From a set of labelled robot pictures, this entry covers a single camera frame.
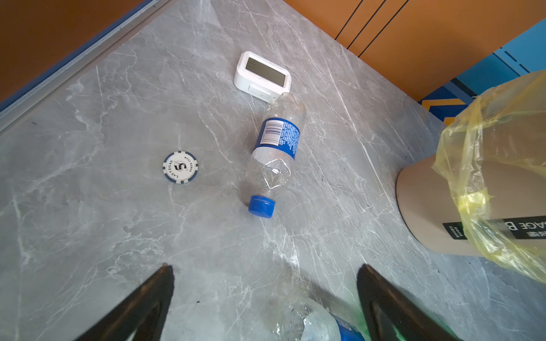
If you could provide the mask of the beige bin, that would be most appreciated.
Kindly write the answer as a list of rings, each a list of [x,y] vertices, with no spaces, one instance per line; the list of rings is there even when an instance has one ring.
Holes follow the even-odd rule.
[[[469,243],[447,181],[430,156],[404,168],[396,182],[402,218],[412,235],[440,254],[479,256]],[[545,178],[529,170],[493,161],[482,164],[491,214],[510,241],[545,251]]]

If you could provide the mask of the clear bottle blue label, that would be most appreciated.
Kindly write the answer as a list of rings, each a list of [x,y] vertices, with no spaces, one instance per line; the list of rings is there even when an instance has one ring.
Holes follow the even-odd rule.
[[[276,198],[292,178],[306,120],[303,102],[289,92],[269,104],[247,167],[251,214],[273,216]]]

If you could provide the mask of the green bottle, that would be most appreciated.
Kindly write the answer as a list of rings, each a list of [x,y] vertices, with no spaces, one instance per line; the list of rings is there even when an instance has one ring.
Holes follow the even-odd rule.
[[[392,327],[392,332],[388,335],[389,340],[399,340],[399,341],[407,340],[388,317],[382,316],[380,318],[380,321],[383,324],[390,325]],[[456,340],[460,340],[458,335],[444,321],[436,319],[436,318],[434,318],[433,321],[439,327],[445,330],[451,337],[455,338]],[[363,321],[362,323],[360,323],[358,327],[360,328],[360,331],[362,332],[362,334],[364,334],[369,340],[371,340],[371,332],[368,328],[368,323]]]

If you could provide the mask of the blue white poker chip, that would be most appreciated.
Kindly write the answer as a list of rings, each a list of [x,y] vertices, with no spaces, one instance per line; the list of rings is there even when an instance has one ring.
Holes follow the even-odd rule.
[[[198,174],[198,160],[187,151],[175,151],[169,154],[162,166],[164,175],[176,184],[191,182]]]

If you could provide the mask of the white digital clock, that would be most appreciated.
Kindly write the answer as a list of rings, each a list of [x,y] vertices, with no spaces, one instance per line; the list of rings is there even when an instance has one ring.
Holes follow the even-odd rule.
[[[291,81],[288,70],[246,51],[237,62],[233,82],[237,89],[270,103],[280,95],[290,92]]]

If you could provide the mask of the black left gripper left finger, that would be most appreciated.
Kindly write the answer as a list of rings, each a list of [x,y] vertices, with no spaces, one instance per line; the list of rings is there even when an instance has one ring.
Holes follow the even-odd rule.
[[[174,291],[173,267],[154,272],[78,340],[160,340]]]

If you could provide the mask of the yellow plastic bin liner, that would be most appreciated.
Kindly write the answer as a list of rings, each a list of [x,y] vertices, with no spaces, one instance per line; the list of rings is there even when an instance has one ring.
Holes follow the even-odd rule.
[[[441,135],[434,170],[470,245],[545,281],[545,72],[479,95]]]

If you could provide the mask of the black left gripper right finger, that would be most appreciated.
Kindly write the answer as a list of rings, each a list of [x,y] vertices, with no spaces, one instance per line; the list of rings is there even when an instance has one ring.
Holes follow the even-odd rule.
[[[389,340],[388,317],[407,340],[456,340],[368,264],[357,275],[358,296],[372,340]]]

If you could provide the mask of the small pepsi bottle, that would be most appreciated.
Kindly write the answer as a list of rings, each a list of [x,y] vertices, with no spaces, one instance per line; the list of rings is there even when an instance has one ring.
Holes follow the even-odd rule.
[[[366,340],[355,326],[311,298],[298,296],[281,304],[275,332],[279,340]]]

